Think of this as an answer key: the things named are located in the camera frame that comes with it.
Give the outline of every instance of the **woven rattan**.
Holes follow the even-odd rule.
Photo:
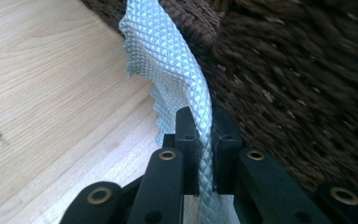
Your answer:
[[[117,30],[125,2],[83,1]],[[358,188],[358,1],[159,2],[246,144],[305,189]]]

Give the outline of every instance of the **wood grain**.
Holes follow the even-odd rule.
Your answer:
[[[0,1],[0,223],[58,223],[87,185],[145,171],[152,84],[122,45],[80,1]]]

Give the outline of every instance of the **wooden surface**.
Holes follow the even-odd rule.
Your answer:
[[[80,0],[0,1],[0,223],[58,223],[87,185],[157,148],[152,85]]]

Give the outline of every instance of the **black plastic part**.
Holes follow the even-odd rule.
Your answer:
[[[138,189],[141,186],[142,179],[143,176],[135,179],[134,181],[130,182],[130,184],[122,188],[119,204],[122,208],[122,211],[124,211],[124,216],[120,221],[115,219],[115,224],[127,223],[127,219],[130,216],[130,212],[132,209],[133,201],[135,200],[136,194],[138,193]]]
[[[80,191],[69,205],[61,224],[117,223],[116,221],[120,221],[124,215],[124,211],[119,206],[121,193],[121,187],[114,183],[98,182],[89,185]]]
[[[202,145],[189,107],[176,112],[175,148],[185,157],[185,195],[199,195],[199,163]]]
[[[184,156],[180,150],[162,148],[154,152],[127,223],[182,223],[183,170]]]
[[[243,150],[238,174],[241,182],[235,197],[247,203],[247,209],[236,206],[237,213],[252,218],[252,213],[258,212],[262,217],[261,222],[255,218],[240,220],[241,223],[331,223],[267,151],[252,148]]]
[[[175,134],[174,133],[164,134],[164,140],[162,142],[162,147],[175,147]]]
[[[358,190],[339,183],[324,183],[316,202],[334,223],[358,224]]]
[[[234,194],[242,140],[228,112],[217,107],[213,108],[212,149],[214,189],[218,194]]]

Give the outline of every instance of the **diamond pattern fabric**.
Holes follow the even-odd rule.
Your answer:
[[[129,0],[127,12],[119,24],[126,36],[124,49],[129,53],[130,76],[150,79],[155,88],[161,129],[158,143],[165,133],[174,133],[175,113],[189,106],[204,145],[200,158],[200,196],[185,197],[185,223],[233,223],[227,214],[232,203],[213,193],[211,99],[205,78],[185,40],[157,0]]]

